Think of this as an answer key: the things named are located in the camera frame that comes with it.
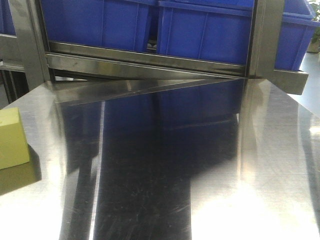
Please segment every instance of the metal frame post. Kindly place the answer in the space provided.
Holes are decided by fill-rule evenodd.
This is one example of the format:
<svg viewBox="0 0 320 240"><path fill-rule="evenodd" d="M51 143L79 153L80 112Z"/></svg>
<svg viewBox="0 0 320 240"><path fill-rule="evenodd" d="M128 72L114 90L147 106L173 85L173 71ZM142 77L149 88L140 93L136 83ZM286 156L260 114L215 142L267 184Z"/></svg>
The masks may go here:
<svg viewBox="0 0 320 240"><path fill-rule="evenodd" d="M9 0L17 44L32 90L45 81L53 80L47 66L46 51L50 51L39 0Z"/></svg>

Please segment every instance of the metal shelf frame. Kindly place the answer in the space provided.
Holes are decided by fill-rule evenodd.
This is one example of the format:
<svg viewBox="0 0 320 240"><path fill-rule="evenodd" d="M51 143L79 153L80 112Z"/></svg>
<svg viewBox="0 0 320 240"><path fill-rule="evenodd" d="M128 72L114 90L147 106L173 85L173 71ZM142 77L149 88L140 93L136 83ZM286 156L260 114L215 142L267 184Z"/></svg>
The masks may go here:
<svg viewBox="0 0 320 240"><path fill-rule="evenodd" d="M274 69L284 4L285 0L255 0L247 64L237 65L49 42L41 0L9 0L16 36L0 34L0 70L25 72L30 90L55 81L58 70L100 79L267 78L287 93L301 94L307 73Z"/></svg>

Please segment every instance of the green plant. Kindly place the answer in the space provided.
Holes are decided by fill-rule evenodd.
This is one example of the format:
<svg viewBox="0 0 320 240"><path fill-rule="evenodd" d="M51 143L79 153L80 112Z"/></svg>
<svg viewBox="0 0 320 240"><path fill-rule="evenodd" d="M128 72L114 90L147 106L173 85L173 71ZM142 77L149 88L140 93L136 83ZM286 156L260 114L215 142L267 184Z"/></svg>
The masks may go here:
<svg viewBox="0 0 320 240"><path fill-rule="evenodd" d="M308 2L315 12L315 17L312 20L320 22L320 0L308 0ZM320 39L320 27L317 27L314 31L311 42L314 44L319 39Z"/></svg>

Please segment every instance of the stainless steel surface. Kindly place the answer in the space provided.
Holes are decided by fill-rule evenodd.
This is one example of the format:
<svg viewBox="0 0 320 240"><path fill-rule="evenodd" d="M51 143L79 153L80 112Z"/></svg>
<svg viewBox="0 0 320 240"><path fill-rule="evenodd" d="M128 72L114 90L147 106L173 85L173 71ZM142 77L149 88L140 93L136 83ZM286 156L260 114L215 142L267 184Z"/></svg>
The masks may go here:
<svg viewBox="0 0 320 240"><path fill-rule="evenodd" d="M320 238L319 118L263 79L241 109L241 80L117 82L8 106L33 157L0 170L1 239Z"/></svg>
<svg viewBox="0 0 320 240"><path fill-rule="evenodd" d="M44 81L51 80L45 57L45 38L37 0L9 0L17 43L32 90Z"/></svg>
<svg viewBox="0 0 320 240"><path fill-rule="evenodd" d="M22 65L21 54L16 36L0 34L0 53L2 61L6 65L16 63Z"/></svg>
<svg viewBox="0 0 320 240"><path fill-rule="evenodd" d="M0 61L0 70L14 71L14 72L25 72L23 65L19 63L15 64L5 64L3 61Z"/></svg>
<svg viewBox="0 0 320 240"><path fill-rule="evenodd" d="M46 54L49 68L99 76L139 80L180 80L235 78L209 72L189 71L146 64L120 62L101 58L81 57L61 53Z"/></svg>
<svg viewBox="0 0 320 240"><path fill-rule="evenodd" d="M254 1L246 76L274 79L285 0Z"/></svg>
<svg viewBox="0 0 320 240"><path fill-rule="evenodd" d="M129 63L210 72L239 77L244 77L245 75L245 66L236 64L210 62L205 60L195 60L149 53L122 51L116 49L83 46L62 42L50 42L50 49L54 53L61 54L80 55L86 57L117 60Z"/></svg>
<svg viewBox="0 0 320 240"><path fill-rule="evenodd" d="M320 118L320 54L306 53L301 70L309 74L302 95L290 95L294 100Z"/></svg>
<svg viewBox="0 0 320 240"><path fill-rule="evenodd" d="M304 71L274 70L271 82L287 94L301 95L308 77L309 74Z"/></svg>

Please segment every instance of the metal edge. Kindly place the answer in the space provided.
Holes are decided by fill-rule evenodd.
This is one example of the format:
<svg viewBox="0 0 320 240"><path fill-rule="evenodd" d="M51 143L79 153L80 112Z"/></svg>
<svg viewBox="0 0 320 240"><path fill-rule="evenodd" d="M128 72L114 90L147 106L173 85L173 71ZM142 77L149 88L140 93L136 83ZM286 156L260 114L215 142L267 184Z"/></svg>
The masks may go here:
<svg viewBox="0 0 320 240"><path fill-rule="evenodd" d="M100 58L47 53L49 68L75 73L136 80L217 79L235 76L187 71L184 69L155 67L153 65L112 61Z"/></svg>
<svg viewBox="0 0 320 240"><path fill-rule="evenodd" d="M61 54L73 54L86 57L117 60L122 62L148 64L158 67L226 74L237 77L243 77L245 75L245 66L238 64L212 62L150 53L131 52L54 41L51 41L49 44L52 52Z"/></svg>

